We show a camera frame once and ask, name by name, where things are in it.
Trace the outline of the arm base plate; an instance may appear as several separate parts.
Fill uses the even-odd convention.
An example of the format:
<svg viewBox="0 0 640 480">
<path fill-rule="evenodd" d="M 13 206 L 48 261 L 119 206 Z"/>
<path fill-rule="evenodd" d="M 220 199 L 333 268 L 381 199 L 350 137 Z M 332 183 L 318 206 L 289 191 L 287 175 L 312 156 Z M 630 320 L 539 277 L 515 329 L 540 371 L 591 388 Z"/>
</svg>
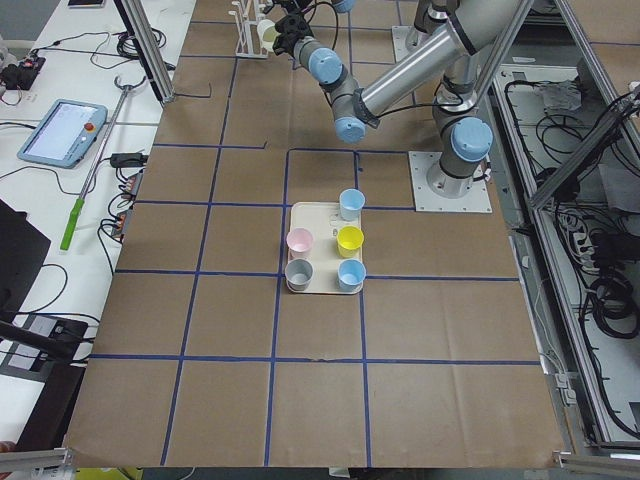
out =
<svg viewBox="0 0 640 480">
<path fill-rule="evenodd" d="M 393 26 L 391 35 L 395 62 L 416 50 L 425 39 L 425 34 L 413 26 Z"/>
<path fill-rule="evenodd" d="M 490 214 L 492 206 L 481 166 L 477 164 L 468 178 L 453 178 L 441 169 L 441 155 L 441 152 L 408 152 L 415 210 Z"/>
</svg>

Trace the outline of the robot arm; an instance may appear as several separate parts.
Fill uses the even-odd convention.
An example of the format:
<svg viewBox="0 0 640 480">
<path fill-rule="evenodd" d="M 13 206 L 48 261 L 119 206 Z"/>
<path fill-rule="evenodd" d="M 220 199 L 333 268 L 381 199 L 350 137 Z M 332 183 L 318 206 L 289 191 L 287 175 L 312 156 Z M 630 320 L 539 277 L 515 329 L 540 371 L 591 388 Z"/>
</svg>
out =
<svg viewBox="0 0 640 480">
<path fill-rule="evenodd" d="M 281 0 L 274 1 L 274 4 L 282 6 L 288 13 L 302 11 L 314 4 L 314 0 Z M 355 0 L 330 0 L 329 4 L 339 14 L 347 13 L 353 9 Z"/>
<path fill-rule="evenodd" d="M 305 13 L 309 1 L 280 1 L 287 15 L 276 23 L 273 51 L 294 58 L 318 82 L 330 102 L 337 137 L 349 144 L 376 128 L 389 108 L 437 72 L 482 48 L 496 44 L 516 20 L 528 12 L 529 1 L 463 1 L 426 42 L 362 88 L 338 54 L 313 35 Z"/>
</svg>

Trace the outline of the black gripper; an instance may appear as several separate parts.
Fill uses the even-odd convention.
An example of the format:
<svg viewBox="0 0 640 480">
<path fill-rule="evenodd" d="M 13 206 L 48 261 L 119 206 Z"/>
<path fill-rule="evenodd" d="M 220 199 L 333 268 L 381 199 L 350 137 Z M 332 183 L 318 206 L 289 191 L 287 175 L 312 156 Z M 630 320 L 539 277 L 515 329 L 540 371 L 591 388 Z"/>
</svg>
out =
<svg viewBox="0 0 640 480">
<path fill-rule="evenodd" d="M 308 22 L 301 13 L 290 13 L 275 24 L 277 32 L 273 44 L 273 52 L 276 55 L 287 53 L 294 54 L 294 47 L 298 41 L 306 37 L 312 37 L 313 32 Z"/>
</svg>

